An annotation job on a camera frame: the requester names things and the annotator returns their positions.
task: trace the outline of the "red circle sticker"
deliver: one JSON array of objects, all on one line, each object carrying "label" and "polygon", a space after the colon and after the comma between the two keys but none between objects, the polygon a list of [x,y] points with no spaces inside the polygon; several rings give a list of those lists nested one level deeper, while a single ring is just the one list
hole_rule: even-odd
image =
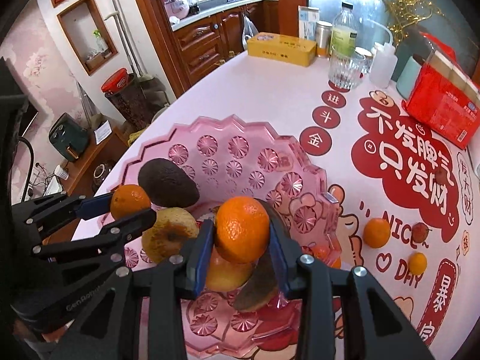
[{"label": "red circle sticker", "polygon": [[322,100],[325,104],[333,108],[341,108],[347,105],[345,96],[337,91],[325,91],[322,93]]},{"label": "red circle sticker", "polygon": [[328,86],[332,89],[335,89],[336,91],[339,91],[339,92],[342,92],[342,93],[347,93],[350,91],[350,89],[343,89],[343,88],[339,88],[338,86],[336,86],[335,84],[333,84],[332,81],[328,80]]},{"label": "red circle sticker", "polygon": [[307,127],[300,134],[300,145],[308,154],[324,155],[332,147],[332,137],[323,128]]},{"label": "red circle sticker", "polygon": [[311,113],[316,124],[323,128],[335,128],[340,124],[340,115],[333,108],[322,105]]}]

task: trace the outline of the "cabinet door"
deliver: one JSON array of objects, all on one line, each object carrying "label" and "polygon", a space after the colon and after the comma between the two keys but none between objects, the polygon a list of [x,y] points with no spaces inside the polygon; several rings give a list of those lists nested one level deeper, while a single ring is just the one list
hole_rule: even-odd
[{"label": "cabinet door", "polygon": [[219,37],[215,16],[205,17],[174,32],[181,52],[197,48]]},{"label": "cabinet door", "polygon": [[265,31],[280,33],[278,25],[278,2],[264,1],[263,2],[263,16],[265,18]]},{"label": "cabinet door", "polygon": [[223,48],[219,38],[184,53],[183,63],[187,68],[191,85],[214,71],[219,66],[217,63],[223,58],[222,55]]},{"label": "cabinet door", "polygon": [[258,32],[265,31],[265,21],[263,20],[263,5],[262,3],[253,3],[245,5],[245,15],[252,21]]},{"label": "cabinet door", "polygon": [[229,51],[235,54],[243,51],[243,13],[242,8],[234,8],[225,12],[217,13],[217,22],[220,26],[220,39],[222,39],[225,59],[229,56]]}]

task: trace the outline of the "avocado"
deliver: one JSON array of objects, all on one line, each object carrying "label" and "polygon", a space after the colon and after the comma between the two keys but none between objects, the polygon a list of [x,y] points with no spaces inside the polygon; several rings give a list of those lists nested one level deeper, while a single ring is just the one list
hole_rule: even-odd
[{"label": "avocado", "polygon": [[237,311],[257,311],[266,305],[278,292],[277,279],[268,250],[258,260],[258,264],[247,283],[233,302]]},{"label": "avocado", "polygon": [[165,158],[154,158],[138,172],[138,185],[153,204],[161,207],[189,207],[198,202],[197,185],[183,169]]}]

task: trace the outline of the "glass bottle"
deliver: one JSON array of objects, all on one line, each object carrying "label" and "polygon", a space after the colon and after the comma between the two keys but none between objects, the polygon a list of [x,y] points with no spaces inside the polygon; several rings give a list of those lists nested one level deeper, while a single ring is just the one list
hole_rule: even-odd
[{"label": "glass bottle", "polygon": [[332,52],[332,47],[345,56],[351,56],[355,51],[358,24],[352,9],[353,4],[342,2],[342,11],[333,20],[330,52]]}]

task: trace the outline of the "metal can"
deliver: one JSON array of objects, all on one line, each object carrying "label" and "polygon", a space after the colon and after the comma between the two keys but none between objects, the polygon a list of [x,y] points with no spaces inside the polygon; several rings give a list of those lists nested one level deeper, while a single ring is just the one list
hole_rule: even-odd
[{"label": "metal can", "polygon": [[315,39],[317,41],[317,55],[328,56],[330,52],[330,38],[332,37],[332,23],[328,21],[318,21],[315,29]]},{"label": "metal can", "polygon": [[356,47],[355,51],[365,57],[365,64],[363,66],[362,73],[370,73],[371,63],[374,60],[372,53],[361,47]]}]

